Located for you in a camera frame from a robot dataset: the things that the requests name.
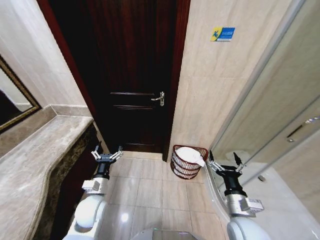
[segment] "door frame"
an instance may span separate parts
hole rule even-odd
[[[185,47],[185,39],[187,32],[187,24],[189,18],[189,9],[190,9],[191,0],[176,0],[176,22],[175,22],[175,31],[174,31],[174,43],[173,43],[173,57],[172,57],[172,70],[171,70],[171,82],[170,82],[170,90],[166,92],[166,103],[167,106],[167,118],[164,120],[164,129],[167,131],[164,134],[164,143],[162,149],[162,160],[167,161],[169,147],[170,147],[170,139],[172,133],[172,125],[174,121],[174,114],[176,108],[176,100],[178,93],[178,85],[180,79],[180,71],[181,64],[183,58],[183,52]],[[44,18],[53,34],[53,37],[58,44],[61,53],[68,65],[73,78],[80,89],[80,92],[92,114],[93,119],[97,124],[102,123],[102,119],[99,119],[97,115],[97,111],[93,101],[86,89],[85,83],[79,73],[76,62],[71,54],[71,51],[68,47],[68,44],[61,32],[60,26],[58,25],[57,19],[54,15],[53,10],[49,4],[49,0],[37,0],[37,3],[44,15]],[[101,132],[104,136],[104,141],[108,146],[112,139],[106,138],[107,133]]]

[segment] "gold mirror frame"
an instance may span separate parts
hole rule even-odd
[[[22,112],[20,115],[12,118],[11,120],[7,121],[6,123],[0,125],[0,134],[3,133],[5,130],[9,129],[10,127],[14,126],[15,124],[21,122],[23,119],[27,118],[31,114],[34,114],[38,111],[41,107],[37,100],[31,95],[25,85],[21,82],[15,72],[10,68],[10,66],[6,63],[3,57],[0,55],[0,68],[3,72],[7,75],[7,77],[14,83],[14,85],[20,90],[20,92],[24,95],[24,97],[29,101],[32,105],[31,108],[27,109],[26,111]]]

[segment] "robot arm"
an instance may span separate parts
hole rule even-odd
[[[99,147],[100,144],[91,152],[98,162],[96,174],[92,180],[85,180],[82,185],[89,196],[78,204],[72,224],[63,240],[98,239],[107,205],[104,195],[107,193],[107,182],[110,179],[110,166],[123,155],[121,146],[115,154],[99,154]]]
[[[256,222],[249,219],[256,216],[256,213],[264,210],[262,202],[258,199],[248,198],[239,183],[241,170],[244,168],[241,159],[234,152],[234,159],[238,167],[219,165],[214,162],[210,151],[209,166],[221,177],[226,190],[224,195],[227,199],[227,207],[230,215],[230,222],[227,225],[227,232],[230,240],[271,240],[265,230]]]

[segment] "door handle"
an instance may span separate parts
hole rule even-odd
[[[293,138],[293,135],[298,132],[300,129],[302,129],[304,126],[309,125],[309,124],[314,124],[315,122],[318,122],[317,120],[320,120],[320,116],[314,116],[309,118],[308,120],[304,121],[301,125],[299,125],[295,130],[293,130],[287,137],[286,140],[289,143],[293,143],[296,140]]]
[[[160,97],[151,98],[151,101],[158,101],[158,100],[160,100],[160,106],[163,107],[165,105],[165,93],[163,91],[160,92]]]

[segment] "marble countertop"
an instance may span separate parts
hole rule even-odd
[[[0,239],[33,235],[43,211],[50,173],[92,123],[58,115],[0,158]]]

